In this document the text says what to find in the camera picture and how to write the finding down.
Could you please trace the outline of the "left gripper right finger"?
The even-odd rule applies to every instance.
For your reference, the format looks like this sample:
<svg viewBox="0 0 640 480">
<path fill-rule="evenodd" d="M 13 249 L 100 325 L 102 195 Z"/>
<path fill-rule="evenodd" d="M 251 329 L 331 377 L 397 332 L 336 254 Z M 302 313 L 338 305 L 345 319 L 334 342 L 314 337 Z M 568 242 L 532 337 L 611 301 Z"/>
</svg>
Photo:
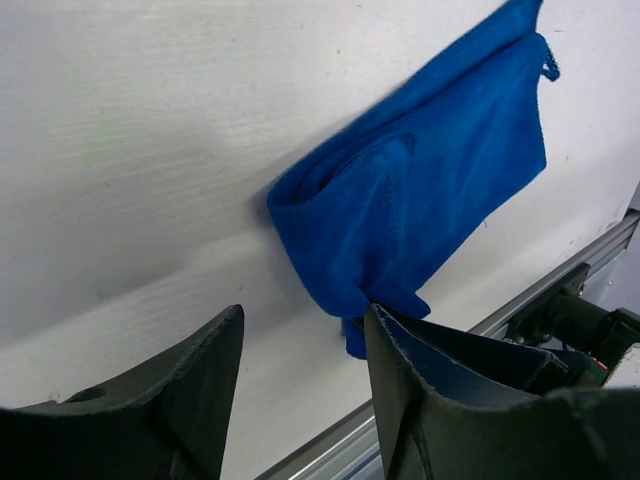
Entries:
<svg viewBox="0 0 640 480">
<path fill-rule="evenodd" d="M 639 392 L 566 386 L 555 356 L 371 305 L 367 361 L 388 479 L 635 479 Z"/>
</svg>

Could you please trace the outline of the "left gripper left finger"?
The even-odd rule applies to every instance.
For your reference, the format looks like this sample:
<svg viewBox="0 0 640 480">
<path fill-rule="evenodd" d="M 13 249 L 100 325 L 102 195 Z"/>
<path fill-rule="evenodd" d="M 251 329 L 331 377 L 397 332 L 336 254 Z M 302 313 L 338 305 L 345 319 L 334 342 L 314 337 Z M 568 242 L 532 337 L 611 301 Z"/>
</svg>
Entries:
<svg viewBox="0 0 640 480">
<path fill-rule="evenodd" d="M 219 478 L 243 340 L 244 311 L 232 305 L 63 402 L 2 409 L 2 478 Z"/>
</svg>

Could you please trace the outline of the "blue towel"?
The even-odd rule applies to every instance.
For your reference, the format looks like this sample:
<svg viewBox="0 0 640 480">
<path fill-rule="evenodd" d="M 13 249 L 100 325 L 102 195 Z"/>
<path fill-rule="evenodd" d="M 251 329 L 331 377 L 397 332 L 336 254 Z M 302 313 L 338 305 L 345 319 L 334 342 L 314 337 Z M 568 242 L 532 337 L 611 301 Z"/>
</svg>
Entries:
<svg viewBox="0 0 640 480">
<path fill-rule="evenodd" d="M 270 190 L 284 249 L 351 356 L 367 356 L 370 304 L 426 317 L 419 289 L 544 170 L 537 89 L 560 72 L 540 8 L 504 3 Z"/>
</svg>

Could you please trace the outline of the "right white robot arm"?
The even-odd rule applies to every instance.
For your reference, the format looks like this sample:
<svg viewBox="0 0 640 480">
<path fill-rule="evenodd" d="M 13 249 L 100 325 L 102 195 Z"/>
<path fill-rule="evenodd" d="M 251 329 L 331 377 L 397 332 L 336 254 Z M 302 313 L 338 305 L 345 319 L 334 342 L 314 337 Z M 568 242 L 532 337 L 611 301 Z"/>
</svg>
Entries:
<svg viewBox="0 0 640 480">
<path fill-rule="evenodd" d="M 505 341 L 553 354 L 564 371 L 562 380 L 532 380 L 531 392 L 560 385 L 602 387 L 639 343 L 638 314 L 607 311 L 583 298 L 590 270 L 589 264 L 579 264 L 507 322 Z"/>
</svg>

